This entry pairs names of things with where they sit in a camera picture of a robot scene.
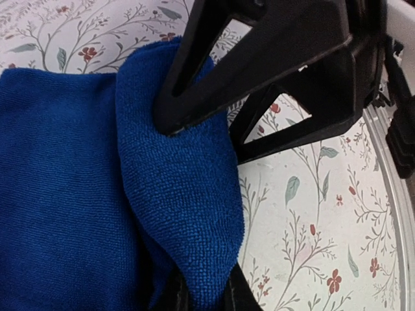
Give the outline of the blue towel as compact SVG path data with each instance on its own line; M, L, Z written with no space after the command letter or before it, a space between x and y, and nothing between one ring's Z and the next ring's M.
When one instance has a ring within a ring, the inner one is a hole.
M2 310L150 310L173 271L192 310L223 310L244 235L226 114L152 121L179 44L117 73L2 72Z

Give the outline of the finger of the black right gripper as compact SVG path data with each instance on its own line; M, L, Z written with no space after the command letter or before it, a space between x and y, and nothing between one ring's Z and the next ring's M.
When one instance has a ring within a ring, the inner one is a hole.
M205 77L197 74L232 20L250 27ZM350 39L344 1L195 1L154 103L156 129L174 135Z
M251 94L230 126L238 162L248 163L349 130L356 117L355 74L353 58L321 61ZM310 117L247 141L265 111L283 93L293 96Z

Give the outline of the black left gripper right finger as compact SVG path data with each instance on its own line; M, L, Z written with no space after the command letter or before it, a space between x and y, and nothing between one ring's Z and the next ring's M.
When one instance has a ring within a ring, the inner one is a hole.
M250 290L239 264L236 264L228 278L223 296L225 311L255 311L259 304Z

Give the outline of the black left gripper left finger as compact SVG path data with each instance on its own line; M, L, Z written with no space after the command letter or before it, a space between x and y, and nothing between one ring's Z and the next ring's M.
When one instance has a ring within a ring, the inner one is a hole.
M191 311L191 297L184 276L173 271L166 282L163 293L151 311Z

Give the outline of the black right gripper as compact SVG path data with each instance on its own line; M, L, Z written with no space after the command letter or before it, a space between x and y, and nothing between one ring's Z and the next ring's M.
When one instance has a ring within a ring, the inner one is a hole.
M346 1L350 38L339 50L340 92L350 110L362 110L379 93L385 59L387 2Z

